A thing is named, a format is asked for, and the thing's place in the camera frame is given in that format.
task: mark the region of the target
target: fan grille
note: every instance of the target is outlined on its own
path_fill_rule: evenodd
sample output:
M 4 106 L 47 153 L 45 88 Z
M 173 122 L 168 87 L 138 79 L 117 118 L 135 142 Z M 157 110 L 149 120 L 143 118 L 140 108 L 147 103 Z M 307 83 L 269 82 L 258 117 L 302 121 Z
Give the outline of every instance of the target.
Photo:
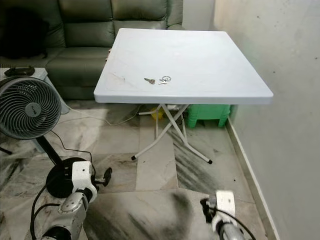
M 61 102 L 46 82 L 19 77 L 0 87 L 0 130 L 21 140 L 45 135 L 58 122 Z

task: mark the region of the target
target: key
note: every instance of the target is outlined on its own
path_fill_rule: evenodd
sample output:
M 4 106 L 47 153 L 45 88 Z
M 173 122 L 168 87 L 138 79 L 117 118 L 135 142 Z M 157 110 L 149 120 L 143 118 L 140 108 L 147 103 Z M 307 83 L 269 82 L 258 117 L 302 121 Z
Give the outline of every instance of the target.
M 149 78 L 144 78 L 144 80 L 148 81 L 151 84 L 155 84 L 156 80 L 154 79 L 149 79 Z
M 162 79 L 159 79 L 161 81 L 161 83 L 159 83 L 159 85 L 161 84 L 167 84 L 171 81 L 171 77 L 169 76 L 163 76 Z

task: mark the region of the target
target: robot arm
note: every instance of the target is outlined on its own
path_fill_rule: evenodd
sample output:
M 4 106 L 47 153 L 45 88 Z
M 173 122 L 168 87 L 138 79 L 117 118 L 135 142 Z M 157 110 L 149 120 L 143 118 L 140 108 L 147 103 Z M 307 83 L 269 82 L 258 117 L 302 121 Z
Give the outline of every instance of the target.
M 200 201 L 207 223 L 212 225 L 220 240 L 245 240 L 243 232 L 237 227 L 235 198 L 232 191 L 217 191 L 215 196 Z
M 89 161 L 73 163 L 73 193 L 59 206 L 58 215 L 39 240 L 77 240 L 79 238 L 89 203 L 92 203 L 98 195 L 97 187 L 92 183 L 91 172 Z M 112 169 L 109 168 L 105 172 L 104 178 L 100 179 L 98 183 L 106 186 L 111 178 L 111 173 Z

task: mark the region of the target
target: key ring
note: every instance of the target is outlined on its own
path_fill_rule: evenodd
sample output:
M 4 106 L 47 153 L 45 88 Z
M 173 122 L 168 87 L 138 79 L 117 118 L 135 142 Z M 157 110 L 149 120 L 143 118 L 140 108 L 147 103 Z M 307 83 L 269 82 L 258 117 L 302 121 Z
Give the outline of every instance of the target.
M 171 81 L 171 77 L 170 76 L 163 76 L 162 77 L 162 80 L 164 81 L 164 82 L 170 82 Z

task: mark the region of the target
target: marble floor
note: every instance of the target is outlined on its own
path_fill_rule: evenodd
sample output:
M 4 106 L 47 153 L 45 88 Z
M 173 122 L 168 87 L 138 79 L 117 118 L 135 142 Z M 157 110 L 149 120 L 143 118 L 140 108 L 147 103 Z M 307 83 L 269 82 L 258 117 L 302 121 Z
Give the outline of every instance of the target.
M 111 167 L 112 178 L 100 187 L 90 204 L 81 240 L 212 240 L 219 239 L 206 224 L 200 200 L 216 190 L 231 190 L 236 216 L 256 239 L 267 240 L 255 201 L 225 128 L 216 121 L 199 121 L 187 128 L 189 143 L 212 159 L 209 165 L 185 148 L 170 130 L 150 151 L 132 161 L 131 156 L 155 137 L 155 121 L 136 116 L 135 104 L 99 104 L 94 101 L 69 101 L 70 111 L 61 115 L 53 129 L 66 148 L 92 153 L 97 176 Z M 98 119 L 87 117 L 94 115 Z M 168 120 L 160 121 L 164 126 Z M 89 154 L 62 148 L 49 132 L 45 136 L 62 159 Z M 0 240 L 30 240 L 31 206 L 45 184 L 53 164 L 38 152 L 30 140 L 19 141 L 0 134 L 0 146 L 13 152 L 0 152 Z M 37 206 L 61 203 L 46 190 Z M 57 209 L 47 207 L 37 216 L 35 229 L 45 231 Z

